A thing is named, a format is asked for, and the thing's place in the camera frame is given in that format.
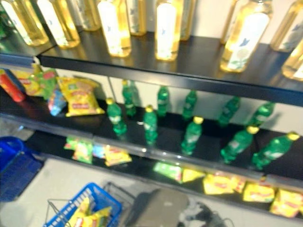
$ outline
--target shopping basket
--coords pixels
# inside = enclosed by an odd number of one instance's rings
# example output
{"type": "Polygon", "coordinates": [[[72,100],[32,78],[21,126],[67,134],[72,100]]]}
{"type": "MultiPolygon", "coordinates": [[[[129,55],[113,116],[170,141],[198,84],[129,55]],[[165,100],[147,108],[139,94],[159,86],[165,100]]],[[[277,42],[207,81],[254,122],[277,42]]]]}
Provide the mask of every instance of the shopping basket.
{"type": "Polygon", "coordinates": [[[58,210],[57,214],[44,224],[44,227],[64,227],[86,197],[90,197],[92,199],[91,202],[95,204],[93,212],[110,206],[112,209],[107,227],[118,226],[118,218],[122,210],[121,203],[95,183],[89,183],[60,211],[58,210]]]}

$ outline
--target yellow chip bag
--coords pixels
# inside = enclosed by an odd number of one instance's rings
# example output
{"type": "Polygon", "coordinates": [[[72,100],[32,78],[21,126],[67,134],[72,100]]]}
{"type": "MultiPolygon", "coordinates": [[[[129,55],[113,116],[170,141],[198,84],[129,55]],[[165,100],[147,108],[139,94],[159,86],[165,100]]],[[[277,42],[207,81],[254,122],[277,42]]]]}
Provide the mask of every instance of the yellow chip bag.
{"type": "Polygon", "coordinates": [[[303,207],[303,194],[279,189],[270,212],[288,218],[295,217],[303,207]]]}
{"type": "Polygon", "coordinates": [[[98,84],[90,79],[58,77],[63,96],[68,101],[67,117],[79,115],[103,114],[94,96],[98,84]]]}
{"type": "Polygon", "coordinates": [[[261,183],[247,183],[243,193],[243,201],[248,202],[271,202],[274,197],[274,188],[261,183]]]}

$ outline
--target white bottle label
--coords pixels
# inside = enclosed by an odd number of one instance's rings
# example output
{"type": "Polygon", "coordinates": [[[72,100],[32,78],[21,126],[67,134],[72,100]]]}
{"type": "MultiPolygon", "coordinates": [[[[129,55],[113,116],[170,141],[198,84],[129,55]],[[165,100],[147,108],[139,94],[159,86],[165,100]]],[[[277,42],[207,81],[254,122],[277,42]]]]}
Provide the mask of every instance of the white bottle label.
{"type": "Polygon", "coordinates": [[[300,42],[303,37],[303,10],[301,10],[296,18],[294,19],[292,25],[290,26],[288,32],[284,36],[284,39],[279,46],[279,49],[291,51],[300,42]]]}
{"type": "Polygon", "coordinates": [[[48,0],[38,0],[37,3],[56,43],[59,46],[68,45],[53,5],[48,0]]]}
{"type": "Polygon", "coordinates": [[[33,41],[28,36],[28,33],[25,30],[25,28],[24,28],[21,20],[19,19],[18,15],[16,14],[14,8],[6,1],[2,1],[1,4],[4,7],[4,9],[5,9],[6,13],[8,14],[9,18],[11,19],[11,21],[13,22],[15,28],[17,29],[17,31],[20,33],[20,35],[24,39],[24,41],[27,44],[32,44],[33,41]]]}
{"type": "Polygon", "coordinates": [[[139,32],[138,0],[126,0],[129,30],[131,33],[139,32]]]}
{"type": "Polygon", "coordinates": [[[115,6],[112,3],[102,1],[98,4],[98,10],[108,46],[108,51],[111,54],[121,54],[121,37],[115,6]]]}
{"type": "Polygon", "coordinates": [[[177,11],[169,3],[157,7],[157,55],[170,58],[174,42],[177,11]]]}
{"type": "Polygon", "coordinates": [[[268,23],[269,17],[264,13],[254,13],[245,18],[238,41],[231,47],[229,69],[239,70],[245,66],[268,23]]]}

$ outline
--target green bottle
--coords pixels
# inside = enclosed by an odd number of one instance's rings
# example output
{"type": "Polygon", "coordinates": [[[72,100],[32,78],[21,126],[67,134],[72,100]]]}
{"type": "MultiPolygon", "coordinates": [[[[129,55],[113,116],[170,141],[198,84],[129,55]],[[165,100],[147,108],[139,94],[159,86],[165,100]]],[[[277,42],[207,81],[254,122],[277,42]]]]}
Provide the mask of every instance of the green bottle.
{"type": "Polygon", "coordinates": [[[132,117],[136,114],[136,107],[134,106],[134,102],[133,102],[133,93],[131,88],[128,86],[128,82],[126,79],[122,80],[122,85],[123,85],[122,95],[126,107],[126,115],[132,117]]]}
{"type": "Polygon", "coordinates": [[[167,86],[161,86],[158,92],[158,111],[159,117],[165,117],[169,104],[169,90],[167,86]]]}
{"type": "Polygon", "coordinates": [[[194,117],[194,120],[186,128],[185,137],[181,143],[183,154],[191,155],[193,153],[196,143],[202,134],[202,122],[202,117],[194,117]]]}
{"type": "Polygon", "coordinates": [[[143,121],[144,121],[146,141],[148,144],[153,144],[157,139],[158,133],[157,133],[157,115],[153,111],[152,105],[148,105],[145,108],[143,121]]]}
{"type": "Polygon", "coordinates": [[[226,147],[221,149],[221,155],[224,158],[224,162],[229,164],[235,160],[237,155],[251,144],[253,134],[256,134],[258,131],[258,127],[248,126],[246,129],[237,132],[226,147]]]}
{"type": "Polygon", "coordinates": [[[191,90],[185,98],[185,104],[183,107],[182,117],[188,121],[193,116],[194,107],[197,102],[197,93],[195,90],[191,90]]]}
{"type": "Polygon", "coordinates": [[[251,117],[247,125],[259,127],[273,113],[275,103],[267,102],[261,105],[251,117]]]}
{"type": "Polygon", "coordinates": [[[273,138],[259,153],[253,155],[252,164],[257,169],[263,169],[264,166],[288,152],[292,143],[299,138],[300,136],[294,131],[284,136],[273,138]]]}
{"type": "Polygon", "coordinates": [[[107,103],[107,114],[110,121],[113,124],[114,132],[119,136],[126,132],[126,124],[122,119],[122,111],[121,108],[114,102],[112,98],[106,99],[107,103]]]}
{"type": "Polygon", "coordinates": [[[225,104],[222,113],[218,119],[218,124],[220,127],[223,128],[229,124],[229,121],[240,107],[240,100],[241,98],[234,96],[225,104]]]}

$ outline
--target shelf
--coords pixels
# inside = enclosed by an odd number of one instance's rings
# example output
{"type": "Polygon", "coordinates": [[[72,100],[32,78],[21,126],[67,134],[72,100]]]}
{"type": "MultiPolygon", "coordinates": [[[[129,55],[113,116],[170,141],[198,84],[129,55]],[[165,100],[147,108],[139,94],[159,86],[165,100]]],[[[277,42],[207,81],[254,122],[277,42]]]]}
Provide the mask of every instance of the shelf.
{"type": "Polygon", "coordinates": [[[174,62],[154,57],[154,33],[131,37],[132,52],[127,58],[112,58],[107,53],[101,30],[81,32],[81,44],[62,50],[54,47],[38,56],[43,66],[94,73],[234,96],[263,99],[303,106],[303,83],[285,78],[281,66],[288,53],[272,51],[260,44],[243,73],[219,70],[223,51],[219,39],[190,37],[180,42],[174,62]]]}

